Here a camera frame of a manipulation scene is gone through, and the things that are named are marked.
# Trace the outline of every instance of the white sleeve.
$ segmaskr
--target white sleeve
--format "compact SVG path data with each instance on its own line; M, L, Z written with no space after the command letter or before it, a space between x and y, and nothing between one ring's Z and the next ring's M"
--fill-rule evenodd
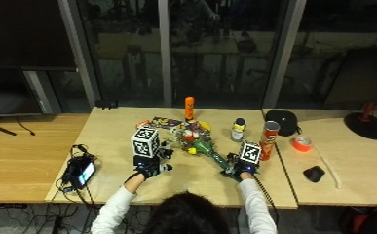
M109 198L106 204L100 209L100 214L96 221L92 223L92 234L110 234L114 233L114 228L120 226L125 213L128 212L133 194L125 186Z
M241 182L241 190L243 193L245 209L249 216L250 233L274 234L278 233L277 225L266 205L262 192L257 187L254 179L245 179Z

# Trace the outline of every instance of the glass window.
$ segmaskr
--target glass window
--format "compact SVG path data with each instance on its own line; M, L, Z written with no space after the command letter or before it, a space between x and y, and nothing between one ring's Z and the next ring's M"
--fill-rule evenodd
M79 0L102 99L164 105L158 2Z
M48 71L51 86L64 113L88 113L89 103L81 76L76 72Z
M172 0L173 98L259 109L287 1Z
M307 0L277 108L362 106L372 98L367 92L352 101L348 96L377 79L377 66L367 62L375 55L377 0ZM351 82L346 93L344 80Z

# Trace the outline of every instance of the glove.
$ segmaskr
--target glove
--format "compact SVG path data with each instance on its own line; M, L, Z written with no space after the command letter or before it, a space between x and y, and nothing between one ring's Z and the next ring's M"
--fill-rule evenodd
M134 170L138 171L145 176L145 180L148 180L149 178L160 175L164 171L172 171L173 166L169 164L154 163L148 167L136 167Z
M247 165L241 161L238 161L233 167L227 168L221 173L223 176L231 177L237 182L242 182L241 179L242 172L249 172L250 174L254 175L257 172L257 166Z

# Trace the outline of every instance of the black computer mouse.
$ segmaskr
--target black computer mouse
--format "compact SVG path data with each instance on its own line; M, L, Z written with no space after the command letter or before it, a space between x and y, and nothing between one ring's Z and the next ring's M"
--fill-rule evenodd
M308 180L311 180L312 182L318 182L322 176L326 174L326 172L322 170L319 166L315 166L310 169L306 169L303 171L303 174Z

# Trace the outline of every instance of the black and white cube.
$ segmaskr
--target black and white cube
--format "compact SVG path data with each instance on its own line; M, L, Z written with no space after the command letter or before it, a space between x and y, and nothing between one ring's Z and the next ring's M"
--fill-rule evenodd
M261 151L261 146L257 143L245 140L239 153L241 160L250 165L257 165L261 158Z
M158 131L149 128L137 129L132 138L134 156L153 158L160 150Z

